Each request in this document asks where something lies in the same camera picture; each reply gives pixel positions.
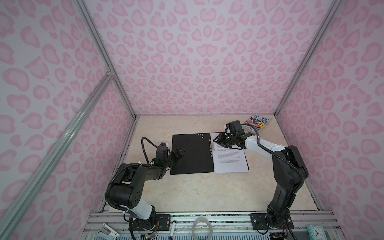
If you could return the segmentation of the printed paper sheet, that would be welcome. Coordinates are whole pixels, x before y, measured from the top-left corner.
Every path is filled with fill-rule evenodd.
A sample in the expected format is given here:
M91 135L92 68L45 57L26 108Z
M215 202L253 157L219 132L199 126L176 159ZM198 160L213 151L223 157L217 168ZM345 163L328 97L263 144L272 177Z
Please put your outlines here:
M215 173L247 173L249 166L244 150L226 149L214 142L219 133L210 133Z

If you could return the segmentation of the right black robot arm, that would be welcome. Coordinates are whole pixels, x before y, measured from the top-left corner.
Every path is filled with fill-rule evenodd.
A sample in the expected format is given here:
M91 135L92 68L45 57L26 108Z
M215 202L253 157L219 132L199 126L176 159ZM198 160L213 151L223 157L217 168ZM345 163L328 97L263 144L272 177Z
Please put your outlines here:
M266 222L270 229L277 229L287 222L296 195L309 176L299 149L266 141L260 137L256 127L240 121L226 124L213 142L226 149L250 150L272 161L277 186L267 206Z

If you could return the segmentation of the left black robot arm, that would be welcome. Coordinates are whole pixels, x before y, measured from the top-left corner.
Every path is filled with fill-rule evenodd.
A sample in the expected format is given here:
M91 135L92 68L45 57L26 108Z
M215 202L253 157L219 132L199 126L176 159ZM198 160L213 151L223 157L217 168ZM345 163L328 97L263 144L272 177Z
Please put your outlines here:
M185 155L182 148L171 151L166 143L156 149L156 155L147 163L123 163L112 177L105 192L106 202L114 209L130 214L133 218L153 222L155 207L142 199L146 181L160 180Z

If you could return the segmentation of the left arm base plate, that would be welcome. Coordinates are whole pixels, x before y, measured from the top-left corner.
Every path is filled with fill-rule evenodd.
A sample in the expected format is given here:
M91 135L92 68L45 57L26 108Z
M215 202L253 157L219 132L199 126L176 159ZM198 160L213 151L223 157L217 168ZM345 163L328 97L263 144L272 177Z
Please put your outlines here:
M137 218L129 221L129 230L134 232L169 231L171 223L171 215L155 214L151 215L147 220Z

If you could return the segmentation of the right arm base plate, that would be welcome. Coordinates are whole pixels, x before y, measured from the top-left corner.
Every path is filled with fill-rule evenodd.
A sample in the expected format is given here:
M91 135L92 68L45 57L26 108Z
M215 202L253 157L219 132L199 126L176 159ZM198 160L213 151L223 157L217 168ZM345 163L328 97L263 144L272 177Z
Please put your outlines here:
M283 230L283 229L291 229L293 230L295 228L293 220L291 219L291 216L283 217L282 221L279 223L272 225L272 227L269 227L267 223L266 213L251 213L250 219L251 224L253 227L253 230L259 230L262 231L272 231L272 230Z

